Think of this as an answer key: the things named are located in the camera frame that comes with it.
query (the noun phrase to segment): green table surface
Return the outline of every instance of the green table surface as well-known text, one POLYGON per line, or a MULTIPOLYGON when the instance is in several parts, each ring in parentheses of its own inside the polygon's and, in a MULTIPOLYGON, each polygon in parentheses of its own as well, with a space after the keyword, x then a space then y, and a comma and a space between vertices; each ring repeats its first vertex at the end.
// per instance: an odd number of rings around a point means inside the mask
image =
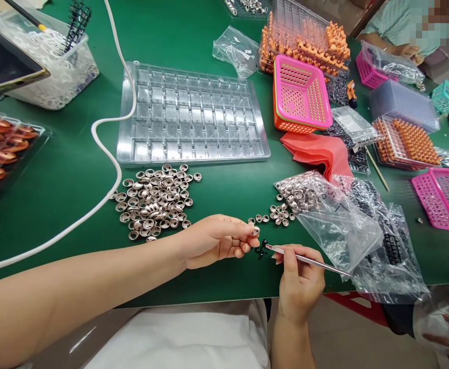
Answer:
MULTIPOLYGON (((197 0, 192 6, 179 0, 112 0, 111 3, 126 60, 232 77, 236 77, 233 67, 212 57, 213 40, 231 24, 260 42, 260 31, 265 24, 263 20, 231 18, 220 0, 197 0)), ((115 50, 103 2, 92 0, 88 4, 93 9, 87 30, 89 45, 101 71, 100 77, 57 112, 12 98, 0 101, 1 111, 53 132, 0 199, 0 260, 30 250, 64 230, 91 210, 115 180, 115 170, 94 143, 90 127, 97 119, 119 115, 123 67, 115 50)), ((55 0, 54 4, 44 8, 45 13, 65 22, 68 11, 68 0, 55 0)), ((370 90, 358 83, 359 75, 354 66, 354 56, 360 45, 351 41, 350 46, 358 112, 371 120, 368 109, 370 90)), ((270 205, 276 203, 277 191, 272 183, 310 169, 293 161, 279 141, 283 132, 273 125, 272 77, 255 73, 250 78, 257 90, 272 155, 262 162, 191 165, 191 172, 199 171, 203 176, 201 183, 193 183, 190 187, 194 205, 186 209, 186 213, 193 222, 216 213, 243 220, 255 214, 265 214, 270 205)), ((98 132, 107 148, 115 153, 118 124, 104 124, 98 132)), ((449 148, 446 123, 443 122, 441 131, 431 137, 435 145, 449 148)), ((134 178, 139 169, 124 169, 123 178, 134 178)), ((425 282, 449 283, 449 231, 430 225, 409 182, 415 174, 387 167, 381 167, 381 170, 390 192, 385 191, 373 167, 371 180, 386 203, 403 206, 425 282), (416 222, 419 217, 424 224, 416 222)), ((114 203, 105 205, 52 247, 0 269, 0 278, 62 258, 132 245, 128 240, 127 225, 120 223, 118 217, 114 203)), ((261 236, 272 244, 299 243, 319 248, 298 221, 291 222, 287 228, 263 224, 261 236)), ((186 271, 124 306, 278 296, 281 274, 282 266, 276 266, 272 259, 258 260, 252 252, 240 260, 228 259, 205 269, 186 271)), ((353 290, 351 283, 342 283, 334 273, 327 272, 325 279, 326 292, 353 290)))

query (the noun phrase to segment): white cable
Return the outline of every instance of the white cable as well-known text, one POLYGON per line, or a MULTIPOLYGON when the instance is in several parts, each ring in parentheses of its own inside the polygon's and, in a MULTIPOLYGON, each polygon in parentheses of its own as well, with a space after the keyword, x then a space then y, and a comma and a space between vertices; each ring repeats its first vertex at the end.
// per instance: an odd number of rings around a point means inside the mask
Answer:
MULTIPOLYGON (((115 47, 117 48, 118 56, 120 57, 120 61, 122 62, 124 66, 124 70, 128 76, 130 76, 129 68, 126 65, 126 62, 124 61, 124 56, 122 55, 122 50, 120 49, 120 44, 118 43, 118 36, 117 36, 117 29, 115 28, 115 21, 113 20, 113 14, 112 9, 110 8, 110 4, 108 0, 105 1, 105 6, 107 7, 108 17, 110 18, 110 24, 112 26, 112 33, 113 33, 113 39, 115 41, 115 47)), ((51 240, 45 242, 44 244, 31 249, 30 251, 27 251, 25 253, 19 254, 17 256, 14 256, 12 258, 0 261, 0 268, 7 267, 8 265, 17 263, 18 261, 24 260, 32 255, 38 254, 40 251, 43 251, 47 249, 48 247, 52 246, 57 241, 61 240, 63 237, 67 236, 71 231, 73 231, 77 226, 84 223, 87 219, 89 219, 93 214, 95 214, 110 198, 110 195, 118 188, 120 185, 120 181, 122 181, 122 169, 120 168, 120 165, 117 163, 117 160, 113 157, 113 155, 110 153, 110 151, 107 150, 107 148, 101 143, 100 139, 98 138, 98 134, 96 133, 96 128, 105 122, 109 121, 120 121, 124 119, 128 119, 132 117, 136 110, 136 87, 134 85, 134 81, 132 78, 129 77, 129 81, 131 83, 132 88, 132 109, 129 114, 123 117, 118 118, 104 118, 97 120, 93 125, 91 126, 91 134, 93 135, 93 139, 95 140, 96 144, 100 146, 100 148, 103 150, 103 152, 108 156, 108 158, 112 161, 113 165, 115 166, 115 169, 117 170, 117 180, 115 181, 115 184, 113 185, 112 189, 107 193, 107 195, 98 203, 97 206, 95 206, 92 210, 90 210, 85 216, 83 216, 81 219, 79 219, 76 223, 73 223, 68 228, 60 232, 57 236, 52 238, 51 240)))

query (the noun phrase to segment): teal plastic basket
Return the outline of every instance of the teal plastic basket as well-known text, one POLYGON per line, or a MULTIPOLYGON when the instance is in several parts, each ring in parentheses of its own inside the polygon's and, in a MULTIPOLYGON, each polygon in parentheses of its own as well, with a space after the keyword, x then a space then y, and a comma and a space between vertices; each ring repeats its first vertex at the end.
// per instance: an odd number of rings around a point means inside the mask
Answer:
POLYGON ((441 113, 449 113, 449 81, 445 80, 441 85, 433 90, 431 96, 433 105, 441 113))

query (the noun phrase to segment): tweezers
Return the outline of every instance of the tweezers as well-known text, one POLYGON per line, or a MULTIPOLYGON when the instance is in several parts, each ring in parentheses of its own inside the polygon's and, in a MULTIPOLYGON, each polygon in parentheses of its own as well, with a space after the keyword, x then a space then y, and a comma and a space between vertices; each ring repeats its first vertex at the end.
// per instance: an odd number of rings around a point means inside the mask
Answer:
MULTIPOLYGON (((279 247, 275 247, 275 246, 266 244, 266 248, 269 249, 269 250, 275 251, 275 252, 277 252, 279 254, 283 254, 284 255, 284 250, 280 249, 279 247)), ((304 257, 304 256, 300 256, 300 255, 296 255, 296 258, 298 260, 300 260, 300 261, 303 261, 303 262, 307 263, 307 264, 316 265, 318 267, 324 268, 325 270, 330 270, 331 272, 342 274, 342 275, 345 275, 347 277, 351 277, 351 278, 353 277, 348 272, 342 271, 341 269, 337 269, 337 268, 335 268, 333 266, 330 266, 328 264, 324 264, 324 263, 322 263, 320 261, 313 260, 313 259, 310 259, 310 258, 307 258, 307 257, 304 257)))

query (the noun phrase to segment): pink basket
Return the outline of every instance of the pink basket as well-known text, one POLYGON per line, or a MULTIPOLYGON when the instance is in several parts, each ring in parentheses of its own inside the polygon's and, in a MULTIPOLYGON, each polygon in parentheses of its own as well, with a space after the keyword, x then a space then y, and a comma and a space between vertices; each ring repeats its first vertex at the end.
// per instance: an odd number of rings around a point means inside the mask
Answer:
MULTIPOLYGON (((356 57, 356 65, 358 66, 359 76, 361 77, 361 83, 364 85, 371 87, 372 89, 376 89, 382 83, 389 79, 386 75, 378 72, 375 68, 373 68, 370 63, 368 63, 363 57, 363 49, 359 52, 356 57)), ((397 77, 390 77, 394 81, 398 81, 397 77)))
POLYGON ((323 73, 295 58, 278 55, 274 61, 276 113, 294 124, 325 130, 332 112, 323 73))
POLYGON ((449 169, 430 168, 412 179, 431 225, 449 230, 449 169))

